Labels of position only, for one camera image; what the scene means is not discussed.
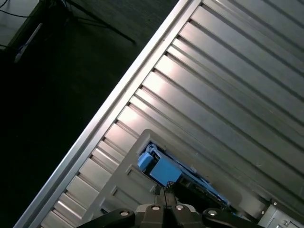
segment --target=black cable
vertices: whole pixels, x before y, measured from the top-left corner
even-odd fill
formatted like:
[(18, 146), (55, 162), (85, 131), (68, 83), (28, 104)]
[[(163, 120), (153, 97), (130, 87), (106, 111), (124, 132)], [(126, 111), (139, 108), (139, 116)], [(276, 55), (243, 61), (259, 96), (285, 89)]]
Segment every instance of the black cable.
[(99, 23), (98, 21), (96, 20), (92, 20), (92, 19), (88, 19), (88, 18), (82, 18), (82, 17), (74, 17), (76, 19), (79, 19), (79, 20), (87, 20), (87, 21), (90, 21), (90, 22), (95, 22), (95, 23)]
[(15, 17), (19, 17), (19, 18), (32, 18), (32, 17), (34, 17), (34, 16), (21, 16), (21, 15), (17, 15), (17, 14), (13, 14), (13, 13), (6, 12), (6, 11), (1, 10), (1, 9), (0, 9), (0, 12), (9, 14), (9, 15), (12, 15), (12, 16), (15, 16)]
[(2, 3), (2, 5), (0, 5), (0, 9), (8, 2), (9, 0), (5, 0), (4, 3)]
[(163, 187), (163, 195), (165, 196), (166, 209), (168, 209), (165, 187)]
[(71, 6), (74, 6), (75, 8), (77, 8), (78, 10), (84, 12), (86, 15), (88, 15), (89, 17), (95, 19), (98, 23), (103, 24), (105, 26), (107, 26), (109, 29), (111, 29), (112, 31), (116, 32), (117, 34), (119, 34), (120, 36), (126, 38), (127, 40), (131, 41), (132, 43), (136, 43), (134, 39), (128, 37), (126, 34), (122, 33), (121, 31), (119, 31), (118, 29), (116, 29), (115, 27), (113, 27), (112, 25), (110, 25), (109, 23), (101, 20), (99, 17), (97, 17), (95, 14), (87, 11), (85, 8), (83, 8), (82, 6), (78, 5), (77, 3), (73, 2), (72, 0), (65, 0), (67, 1)]
[(3, 44), (0, 44), (0, 47), (9, 48), (9, 46), (3, 45)]
[(102, 25), (95, 25), (95, 24), (91, 24), (91, 23), (86, 23), (86, 22), (80, 22), (79, 21), (79, 23), (80, 24), (85, 24), (85, 25), (91, 25), (91, 26), (96, 26), (96, 27), (100, 27), (100, 28), (106, 28), (106, 29), (108, 29), (109, 27), (107, 27), (107, 26), (102, 26)]

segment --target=black robotic claw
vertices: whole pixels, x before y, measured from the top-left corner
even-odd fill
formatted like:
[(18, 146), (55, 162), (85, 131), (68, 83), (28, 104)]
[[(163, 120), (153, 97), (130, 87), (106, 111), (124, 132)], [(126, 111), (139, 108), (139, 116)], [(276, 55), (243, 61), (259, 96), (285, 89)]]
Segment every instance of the black robotic claw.
[(193, 206), (178, 204), (172, 187), (156, 188), (155, 203), (140, 205), (135, 213), (117, 209), (79, 228), (262, 228), (219, 209), (207, 209), (200, 215)]

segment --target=corrugated metal panel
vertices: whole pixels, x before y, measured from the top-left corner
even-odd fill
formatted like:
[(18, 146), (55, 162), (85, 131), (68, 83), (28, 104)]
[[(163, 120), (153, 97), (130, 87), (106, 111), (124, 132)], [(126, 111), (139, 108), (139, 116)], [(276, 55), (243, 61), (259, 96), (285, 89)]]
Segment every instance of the corrugated metal panel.
[(181, 0), (47, 183), (57, 188), (43, 189), (30, 227), (51, 209), (43, 227), (144, 203), (137, 180), (149, 180), (124, 157), (146, 128), (249, 215), (271, 198), (303, 215), (303, 21), (296, 0)]

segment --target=metal rivet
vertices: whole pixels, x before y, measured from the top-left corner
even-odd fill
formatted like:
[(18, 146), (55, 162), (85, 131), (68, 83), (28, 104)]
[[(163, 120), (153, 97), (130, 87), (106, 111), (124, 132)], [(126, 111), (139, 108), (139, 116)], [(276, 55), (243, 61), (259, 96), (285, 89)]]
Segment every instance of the metal rivet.
[(120, 215), (121, 215), (121, 216), (127, 216), (128, 214), (129, 214), (128, 211), (122, 211), (122, 212), (120, 212)]
[(160, 209), (160, 207), (157, 207), (157, 206), (152, 207), (152, 210), (159, 210), (159, 209)]
[(177, 205), (175, 208), (176, 208), (177, 210), (183, 210), (183, 209), (184, 209), (184, 207), (183, 207), (182, 205)]
[(208, 211), (208, 214), (210, 214), (211, 216), (216, 216), (218, 213), (215, 210), (210, 210)]

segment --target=blue component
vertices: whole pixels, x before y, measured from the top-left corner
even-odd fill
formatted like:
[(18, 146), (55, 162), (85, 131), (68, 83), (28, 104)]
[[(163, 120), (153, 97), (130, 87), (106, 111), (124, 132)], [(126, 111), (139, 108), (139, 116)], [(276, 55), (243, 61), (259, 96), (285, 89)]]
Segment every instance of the blue component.
[(151, 177), (156, 179), (163, 186), (167, 186), (169, 181), (176, 182), (181, 174), (181, 170), (165, 158), (160, 158), (153, 170), (150, 172)]
[(164, 154), (157, 149), (154, 143), (150, 143), (138, 159), (139, 168), (144, 171), (150, 162), (155, 160), (156, 164), (148, 176), (153, 177), (163, 186), (169, 181), (176, 182), (183, 174), (190, 177), (194, 182), (204, 187), (209, 193), (217, 196), (221, 201), (229, 204), (229, 201), (221, 196), (205, 179), (196, 175), (189, 167), (179, 162), (171, 154)]
[(153, 160), (153, 157), (148, 153), (143, 153), (138, 159), (138, 166), (143, 171), (147, 168), (150, 162)]

